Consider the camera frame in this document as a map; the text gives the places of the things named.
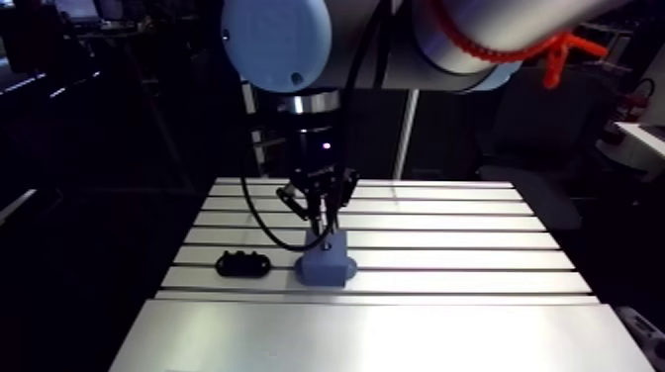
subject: metal pole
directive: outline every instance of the metal pole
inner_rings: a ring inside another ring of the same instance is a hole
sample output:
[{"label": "metal pole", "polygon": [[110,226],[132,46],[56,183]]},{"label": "metal pole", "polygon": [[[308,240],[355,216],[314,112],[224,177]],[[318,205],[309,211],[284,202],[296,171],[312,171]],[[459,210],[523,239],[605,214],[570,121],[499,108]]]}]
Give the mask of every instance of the metal pole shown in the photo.
[{"label": "metal pole", "polygon": [[393,179],[396,180],[402,179],[404,161],[407,159],[411,129],[414,127],[414,116],[418,108],[418,97],[420,94],[420,90],[411,89],[407,96],[407,105],[404,110],[404,119],[402,120],[402,132],[400,133],[400,143],[397,147],[397,157],[395,158],[395,168],[393,170]]}]

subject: aluminum table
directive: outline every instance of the aluminum table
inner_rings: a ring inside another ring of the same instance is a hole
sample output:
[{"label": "aluminum table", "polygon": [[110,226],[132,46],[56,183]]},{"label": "aluminum table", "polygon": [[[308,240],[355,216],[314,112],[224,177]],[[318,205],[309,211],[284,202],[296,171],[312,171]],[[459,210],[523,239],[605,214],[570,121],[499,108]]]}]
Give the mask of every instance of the aluminum table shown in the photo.
[{"label": "aluminum table", "polygon": [[[306,222],[251,179],[287,242]],[[358,273],[294,278],[237,179],[219,178],[112,371],[652,371],[520,193],[504,182],[360,181],[340,211]],[[218,276],[225,250],[267,255],[261,279]]]}]

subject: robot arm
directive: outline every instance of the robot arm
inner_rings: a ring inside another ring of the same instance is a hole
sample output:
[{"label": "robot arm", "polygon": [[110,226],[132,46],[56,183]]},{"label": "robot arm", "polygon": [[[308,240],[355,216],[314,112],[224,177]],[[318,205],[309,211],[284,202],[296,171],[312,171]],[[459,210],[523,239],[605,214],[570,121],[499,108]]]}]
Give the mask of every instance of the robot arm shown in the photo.
[{"label": "robot arm", "polygon": [[[363,29],[380,1],[227,0],[222,15],[225,48],[237,71],[261,89],[293,93],[342,87]],[[460,47],[436,10],[443,11],[448,28],[490,56],[537,48],[625,2],[386,0],[385,22],[367,49],[356,87],[466,92],[488,79],[505,82],[515,69],[496,68],[496,59],[479,58]],[[385,63],[377,63],[382,58]],[[511,62],[519,60],[517,53]],[[383,75],[378,84],[377,74]]]},{"label": "robot arm", "polygon": [[[625,1],[227,0],[221,35],[229,59],[241,76],[279,94],[285,111],[295,114],[283,131],[290,182],[277,196],[312,228],[303,246],[281,241],[253,207],[243,176],[254,218],[277,245],[305,252],[296,264],[301,282],[343,286],[354,264],[346,256],[336,213],[358,179],[346,169],[343,149],[344,109],[353,88],[493,89],[521,60],[544,51],[545,86],[553,87],[569,47],[605,52],[565,30]],[[337,88],[343,88],[340,99]],[[295,200],[296,189],[306,207]]]}]

